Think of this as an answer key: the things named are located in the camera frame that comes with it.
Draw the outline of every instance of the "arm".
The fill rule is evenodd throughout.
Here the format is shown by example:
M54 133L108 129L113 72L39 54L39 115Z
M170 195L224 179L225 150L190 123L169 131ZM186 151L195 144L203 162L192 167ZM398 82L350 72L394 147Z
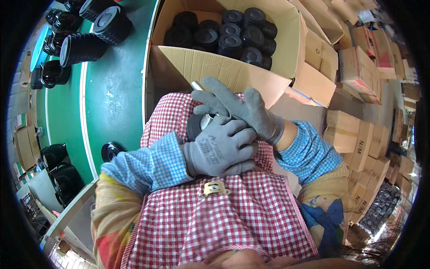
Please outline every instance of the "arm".
M279 165L298 176L300 211L322 257L342 244L346 234L346 165L341 156L305 121L285 121L274 147Z
M145 193L191 180L174 132L150 148L121 152L103 164L95 191L95 209L91 212L94 257L99 268L120 267Z

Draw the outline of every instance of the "white stripe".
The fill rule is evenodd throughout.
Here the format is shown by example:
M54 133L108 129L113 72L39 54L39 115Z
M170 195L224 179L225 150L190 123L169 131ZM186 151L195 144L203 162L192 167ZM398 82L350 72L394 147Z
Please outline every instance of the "white stripe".
M45 120L46 120L46 135L48 136L48 143L51 145L51 133L49 132L48 120L48 88L45 88Z
M89 32L92 32L92 28L94 23L91 25ZM85 86L86 86L86 70L88 67L88 62L83 62L81 65L81 76L80 76L80 84L79 84L79 110L80 110L80 119L81 119L81 129L82 129L82 138L83 145L85 147L86 157L88 159L89 168L91 170L92 176L94 179L97 179L97 171L95 169L94 160L92 158L91 147L89 145L88 138L88 129L86 126L86 111L85 111Z

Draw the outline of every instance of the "gray work glove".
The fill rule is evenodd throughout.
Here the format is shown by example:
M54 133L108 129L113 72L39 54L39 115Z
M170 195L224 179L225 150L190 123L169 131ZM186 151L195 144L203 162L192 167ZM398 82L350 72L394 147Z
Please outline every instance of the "gray work glove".
M244 120L257 132L257 140L271 145L278 143L284 133L284 120L264 107L260 93L249 88L245 90L244 101L214 77L204 77L203 83L213 92L194 90L191 97L204 105L194 108L195 114L231 115Z
M242 120L216 116L196 137L184 144L184 157L190 176L237 175L256 166L257 134Z

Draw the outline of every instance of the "red checkered apron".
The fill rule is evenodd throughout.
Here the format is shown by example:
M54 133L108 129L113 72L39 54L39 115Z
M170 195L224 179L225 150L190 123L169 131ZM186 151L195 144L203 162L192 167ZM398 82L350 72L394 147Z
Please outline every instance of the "red checkered apron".
M187 120L198 104L189 94L164 96L145 125L141 147L173 130L187 139ZM273 148L259 142L258 166L251 172L202 177L147 195L121 268L175 268L241 249L253 249L266 261L317 255L288 181L273 174L272 156ZM203 186L211 181L222 181L230 194L203 198Z

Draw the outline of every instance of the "blue checkered sleeve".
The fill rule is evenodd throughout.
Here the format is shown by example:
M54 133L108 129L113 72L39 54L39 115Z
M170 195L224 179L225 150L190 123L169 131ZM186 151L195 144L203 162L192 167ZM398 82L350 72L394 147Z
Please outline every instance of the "blue checkered sleeve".
M100 170L139 195L191 181L180 143L176 133L171 132L150 148L120 152Z
M321 138L307 121L292 121L297 128L294 142L275 156L280 167L298 177L299 184L309 184L323 174L336 169L342 157L332 145Z

